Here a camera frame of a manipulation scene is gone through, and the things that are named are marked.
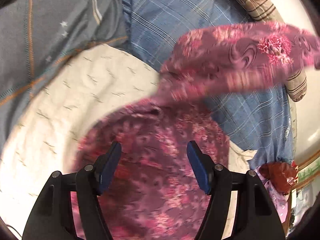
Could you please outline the purple pink floral garment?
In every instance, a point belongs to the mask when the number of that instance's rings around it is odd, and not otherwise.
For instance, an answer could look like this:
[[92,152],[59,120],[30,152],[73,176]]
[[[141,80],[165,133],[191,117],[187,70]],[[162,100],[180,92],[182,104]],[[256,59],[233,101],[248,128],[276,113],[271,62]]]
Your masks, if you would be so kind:
[[109,114],[80,144],[90,161],[113,141],[122,153],[99,202],[114,239],[192,239],[209,203],[187,157],[194,140],[226,164],[229,139],[203,98],[272,87],[296,70],[319,64],[319,37],[277,23],[195,29],[177,41],[147,99]]

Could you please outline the lilac floral bedsheet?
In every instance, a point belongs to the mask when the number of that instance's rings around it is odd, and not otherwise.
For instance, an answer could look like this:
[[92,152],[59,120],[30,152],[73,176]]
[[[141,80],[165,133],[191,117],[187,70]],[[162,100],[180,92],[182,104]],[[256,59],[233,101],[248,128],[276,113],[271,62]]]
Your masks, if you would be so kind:
[[258,171],[257,175],[259,176],[260,180],[262,181],[265,189],[267,190],[282,223],[285,222],[287,213],[288,213],[288,202],[289,199],[288,195],[283,195],[279,193],[275,187],[272,185],[271,181],[263,177]]

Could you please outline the red plastic bag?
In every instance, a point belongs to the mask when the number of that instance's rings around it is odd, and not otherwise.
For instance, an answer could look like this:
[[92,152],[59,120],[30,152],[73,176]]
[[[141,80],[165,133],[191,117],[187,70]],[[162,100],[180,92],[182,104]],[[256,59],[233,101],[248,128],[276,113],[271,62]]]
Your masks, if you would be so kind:
[[298,172],[295,167],[288,163],[272,162],[261,165],[259,173],[271,182],[278,193],[289,194],[296,183]]

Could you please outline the blue plaid pillow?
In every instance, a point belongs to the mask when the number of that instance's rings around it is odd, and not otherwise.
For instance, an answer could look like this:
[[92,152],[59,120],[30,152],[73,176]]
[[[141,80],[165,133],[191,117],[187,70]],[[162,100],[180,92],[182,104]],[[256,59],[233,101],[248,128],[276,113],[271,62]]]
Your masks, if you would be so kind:
[[[236,0],[123,0],[123,11],[130,53],[155,70],[184,33],[251,20]],[[293,161],[289,99],[283,85],[214,96],[205,103],[232,142],[243,150],[256,150],[251,168]]]

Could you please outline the cream patterned quilt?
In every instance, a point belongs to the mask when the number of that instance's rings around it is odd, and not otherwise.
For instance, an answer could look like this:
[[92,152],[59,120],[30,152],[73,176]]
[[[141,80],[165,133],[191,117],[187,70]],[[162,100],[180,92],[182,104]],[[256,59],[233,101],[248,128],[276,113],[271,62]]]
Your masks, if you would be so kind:
[[[108,45],[83,51],[66,64],[31,101],[5,143],[2,219],[23,232],[54,171],[78,172],[100,156],[80,158],[80,144],[90,129],[116,110],[152,96],[159,78],[160,71]],[[254,155],[229,140],[228,161],[222,165],[245,173]]]

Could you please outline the grey star patterned pillow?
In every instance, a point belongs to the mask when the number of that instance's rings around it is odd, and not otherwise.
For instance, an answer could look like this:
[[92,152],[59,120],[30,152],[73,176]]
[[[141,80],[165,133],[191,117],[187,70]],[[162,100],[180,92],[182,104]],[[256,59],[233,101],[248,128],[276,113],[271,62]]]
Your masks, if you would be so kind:
[[1,143],[69,58],[127,40],[122,0],[14,0],[1,9]]

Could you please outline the beige striped floral bolster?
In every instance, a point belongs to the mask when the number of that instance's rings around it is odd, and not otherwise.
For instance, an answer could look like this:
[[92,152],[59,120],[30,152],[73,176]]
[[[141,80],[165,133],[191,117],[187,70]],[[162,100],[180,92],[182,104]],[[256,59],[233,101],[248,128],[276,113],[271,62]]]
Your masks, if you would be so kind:
[[[237,0],[237,2],[255,21],[284,21],[271,0]],[[285,82],[285,87],[291,100],[294,102],[302,100],[307,91],[305,70],[299,70],[291,75]]]

